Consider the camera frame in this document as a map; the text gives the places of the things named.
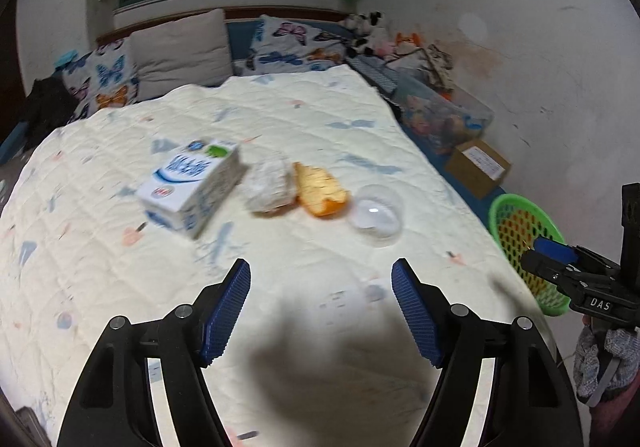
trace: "butterfly print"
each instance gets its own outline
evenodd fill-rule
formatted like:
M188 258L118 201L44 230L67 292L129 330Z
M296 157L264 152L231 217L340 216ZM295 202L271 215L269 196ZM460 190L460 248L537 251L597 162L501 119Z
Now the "butterfly print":
M85 103L84 106L82 106L82 110L80 110L80 113L78 114L78 116L76 117L76 114L74 113L73 115L71 115L71 118L67 123L70 124L71 122L75 122L76 120L85 119L88 114L89 114L89 103Z
M262 64L268 64L271 62L285 62L294 66L301 66L304 64L302 60L294 53L282 55L280 52L271 52L269 55L265 55L258 59Z
M86 60L89 58L91 54L88 53L87 55L82 56L79 59L76 59L75 61L71 61L69 64L66 65L66 70L71 74L74 71L76 71L78 68L84 68L84 65L86 64Z
M314 41L342 41L344 38L332 34L331 32L325 32L324 30L314 37Z
M109 81L111 78L113 78L114 84L118 84L119 82L122 82L122 70L124 70L124 58L125 56L122 55L118 59L116 59L116 62L113 64L112 69L109 69L106 66L101 64L96 65L95 71L97 71L98 75L100 76L100 88L107 87L109 85Z
M255 40L258 42L262 41L262 38L264 37L264 21L260 20L260 24L256 27L255 29Z
M89 82L91 82L91 77L84 81L79 88L69 87L69 93L71 93L79 103L86 99L86 94L89 91Z
M107 50L111 50L111 51L119 50L123 44L124 44L124 39L119 39L114 42L108 42L107 44L104 44L101 47L99 47L95 51L95 53L97 53L97 55L104 55L107 52Z
M132 97L135 99L138 96L138 93L140 91L140 79L138 79L137 77L132 77L131 85L136 89L132 95Z
M301 24L283 23L273 33L273 37L286 36L287 34L291 34L302 46L306 46L306 28Z
M96 95L95 103L98 104L98 109L102 108L121 108L127 103L127 92L129 91L128 86L123 86L120 88L113 97L109 97L108 95Z
M336 64L340 64L342 62L342 55L339 53L325 53L324 48L313 50L307 58L309 61L333 61Z

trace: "blue gripper pad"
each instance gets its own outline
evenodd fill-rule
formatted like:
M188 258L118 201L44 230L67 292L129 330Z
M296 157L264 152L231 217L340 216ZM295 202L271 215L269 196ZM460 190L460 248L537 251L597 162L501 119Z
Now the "blue gripper pad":
M404 262L399 259L391 269L391 287L420 354L430 360L434 367L440 367L444 354L440 349L438 329L418 293L418 287L412 279L414 277L415 274L407 271Z
M205 326L200 358L207 366L224 353L250 287L251 269L242 261Z
M546 239L546 237L537 237L533 242L533 249L563 265L570 265L578 261L578 256L572 247Z

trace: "plastic basket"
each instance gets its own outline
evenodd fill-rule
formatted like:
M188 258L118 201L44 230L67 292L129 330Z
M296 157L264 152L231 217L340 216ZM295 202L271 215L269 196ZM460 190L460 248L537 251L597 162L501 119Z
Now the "plastic basket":
M398 69L394 102L402 110L402 122L438 154L481 137L494 113L478 99L456 86L450 101L424 83L426 71Z
M545 315L556 317L569 310L570 299L544 279L522 270L520 258L525 250L533 247L534 240L548 237L565 244L561 232L533 202L517 194L503 194L494 200L489 209L489 230L511 266L527 283L536 302Z

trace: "clear plastic lid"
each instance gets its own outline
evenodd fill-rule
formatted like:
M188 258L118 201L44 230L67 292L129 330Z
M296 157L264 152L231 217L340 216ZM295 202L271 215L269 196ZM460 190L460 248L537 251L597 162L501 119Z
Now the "clear plastic lid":
M402 233L403 211L395 191L383 185L367 185L353 197L347 218L371 245L386 247Z

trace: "bread slice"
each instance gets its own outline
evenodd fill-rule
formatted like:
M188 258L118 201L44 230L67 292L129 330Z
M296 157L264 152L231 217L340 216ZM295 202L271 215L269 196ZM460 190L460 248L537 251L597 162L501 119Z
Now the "bread slice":
M296 167L296 185L298 200L314 216L328 216L340 211L349 201L349 191L326 169L304 166L300 162Z

